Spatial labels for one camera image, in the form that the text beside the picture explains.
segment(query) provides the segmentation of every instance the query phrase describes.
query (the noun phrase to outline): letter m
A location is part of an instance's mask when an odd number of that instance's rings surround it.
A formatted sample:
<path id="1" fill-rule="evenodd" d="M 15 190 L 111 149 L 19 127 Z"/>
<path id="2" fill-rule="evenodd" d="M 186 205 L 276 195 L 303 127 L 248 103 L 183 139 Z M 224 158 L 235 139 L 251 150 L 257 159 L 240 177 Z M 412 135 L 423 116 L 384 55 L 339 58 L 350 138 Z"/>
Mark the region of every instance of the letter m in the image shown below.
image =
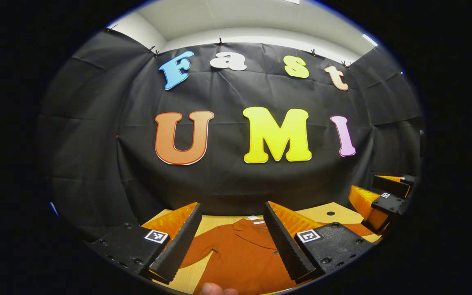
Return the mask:
<path id="1" fill-rule="evenodd" d="M 309 114 L 300 109 L 290 109 L 283 124 L 278 126 L 268 109 L 261 107 L 246 108 L 243 115 L 249 118 L 251 141 L 249 153 L 243 159 L 246 163 L 265 163 L 268 155 L 263 151 L 265 140 L 272 157 L 279 161 L 287 142 L 290 148 L 285 158 L 290 162 L 308 161 L 312 157 L 307 145 L 307 125 Z"/>

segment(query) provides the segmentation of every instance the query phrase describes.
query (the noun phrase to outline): white wall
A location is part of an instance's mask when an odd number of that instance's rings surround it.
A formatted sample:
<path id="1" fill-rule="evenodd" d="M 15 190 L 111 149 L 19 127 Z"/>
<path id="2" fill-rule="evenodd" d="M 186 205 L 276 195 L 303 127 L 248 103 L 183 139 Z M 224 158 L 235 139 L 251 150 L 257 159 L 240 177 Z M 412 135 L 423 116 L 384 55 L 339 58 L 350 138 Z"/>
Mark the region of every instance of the white wall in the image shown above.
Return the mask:
<path id="1" fill-rule="evenodd" d="M 156 46 L 160 52 L 167 40 L 144 17 L 134 12 L 111 23 L 108 28 L 121 32 L 150 48 Z"/>
<path id="2" fill-rule="evenodd" d="M 301 34 L 299 32 L 271 28 L 226 28 L 197 32 L 192 35 L 168 41 L 161 49 L 161 52 L 190 45 L 218 43 L 219 38 L 221 38 L 221 41 L 224 43 L 263 43 L 296 48 L 306 52 L 311 52 L 312 49 L 315 49 L 316 54 L 338 62 L 344 60 L 347 65 L 360 58 L 358 54 L 336 45 L 335 43 Z"/>

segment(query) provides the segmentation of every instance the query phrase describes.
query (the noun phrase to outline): orange soft finger pad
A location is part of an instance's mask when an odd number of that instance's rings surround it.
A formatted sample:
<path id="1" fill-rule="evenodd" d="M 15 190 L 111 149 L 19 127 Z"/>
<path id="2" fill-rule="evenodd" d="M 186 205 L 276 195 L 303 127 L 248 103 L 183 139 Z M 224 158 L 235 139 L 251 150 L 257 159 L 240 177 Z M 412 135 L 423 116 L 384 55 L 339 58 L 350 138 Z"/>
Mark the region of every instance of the orange soft finger pad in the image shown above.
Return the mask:
<path id="1" fill-rule="evenodd" d="M 378 175 L 378 176 L 383 177 L 385 179 L 392 180 L 392 181 L 396 181 L 396 182 L 399 182 L 399 180 L 400 180 L 399 176 L 382 176 L 382 175 Z"/>
<path id="2" fill-rule="evenodd" d="M 292 211 L 291 209 L 285 208 L 284 206 L 271 201 L 268 201 L 268 203 L 274 210 L 274 213 L 278 216 L 279 220 L 283 223 L 283 226 L 289 235 L 293 238 L 296 233 L 322 226 L 320 222 L 315 222 L 314 220 Z"/>
<path id="3" fill-rule="evenodd" d="M 178 234 L 178 231 L 182 228 L 185 221 L 187 221 L 187 218 L 189 218 L 189 215 L 191 215 L 191 212 L 194 210 L 196 205 L 198 205 L 198 202 L 176 209 L 156 218 L 155 220 L 146 222 L 142 227 L 163 231 L 164 233 L 169 234 L 170 241 L 167 243 L 167 245 L 169 245 L 172 239 L 176 237 L 176 234 Z"/>
<path id="4" fill-rule="evenodd" d="M 379 198 L 379 194 L 369 192 L 366 189 L 352 185 L 349 192 L 349 201 L 352 206 L 363 217 L 364 223 L 367 223 L 371 230 L 377 232 L 386 226 L 388 215 L 382 211 L 373 209 L 372 202 Z"/>

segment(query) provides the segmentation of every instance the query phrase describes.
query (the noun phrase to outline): ceiling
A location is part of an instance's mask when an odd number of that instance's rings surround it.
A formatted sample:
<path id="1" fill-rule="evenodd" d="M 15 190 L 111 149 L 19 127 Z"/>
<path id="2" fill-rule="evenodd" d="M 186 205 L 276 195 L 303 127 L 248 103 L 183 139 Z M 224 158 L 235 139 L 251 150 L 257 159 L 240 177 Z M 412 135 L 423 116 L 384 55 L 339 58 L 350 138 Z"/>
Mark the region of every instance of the ceiling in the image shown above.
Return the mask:
<path id="1" fill-rule="evenodd" d="M 168 41 L 196 32 L 264 27 L 300 32 L 345 47 L 360 56 L 372 49 L 361 28 L 313 0 L 158 0 L 137 13 Z"/>

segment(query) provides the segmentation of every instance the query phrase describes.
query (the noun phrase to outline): black cloth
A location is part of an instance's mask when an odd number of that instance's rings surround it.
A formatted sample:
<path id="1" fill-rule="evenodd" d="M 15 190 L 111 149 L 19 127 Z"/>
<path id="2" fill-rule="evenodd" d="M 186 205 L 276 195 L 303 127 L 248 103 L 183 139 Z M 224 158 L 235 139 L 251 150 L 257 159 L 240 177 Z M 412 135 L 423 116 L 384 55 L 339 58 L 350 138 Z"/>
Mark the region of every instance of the black cloth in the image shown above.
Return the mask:
<path id="1" fill-rule="evenodd" d="M 45 177 L 58 212 L 85 231 L 143 223 L 163 208 L 191 202 L 209 215 L 260 215 L 267 200 L 294 210 L 329 202 L 352 208 L 351 185 L 366 187 L 377 172 L 418 173 L 417 97 L 387 53 L 373 50 L 346 68 L 260 43 L 195 45 L 156 58 L 147 50 L 114 30 L 99 32 L 67 61 L 45 96 L 38 123 Z M 165 91 L 159 67 L 187 50 L 194 52 L 190 69 L 182 70 L 188 78 Z M 212 68 L 218 52 L 242 54 L 247 69 Z M 308 78 L 287 74 L 287 55 L 305 60 Z M 328 66 L 343 72 L 347 91 L 333 85 Z M 279 162 L 245 163 L 250 130 L 243 110 L 249 107 L 267 108 L 279 126 L 288 110 L 306 110 L 312 159 L 289 162 L 284 154 Z M 155 116 L 182 114 L 175 147 L 187 150 L 188 116 L 200 110 L 215 114 L 204 157 L 189 166 L 159 159 Z M 354 156 L 339 155 L 331 116 L 348 119 Z"/>

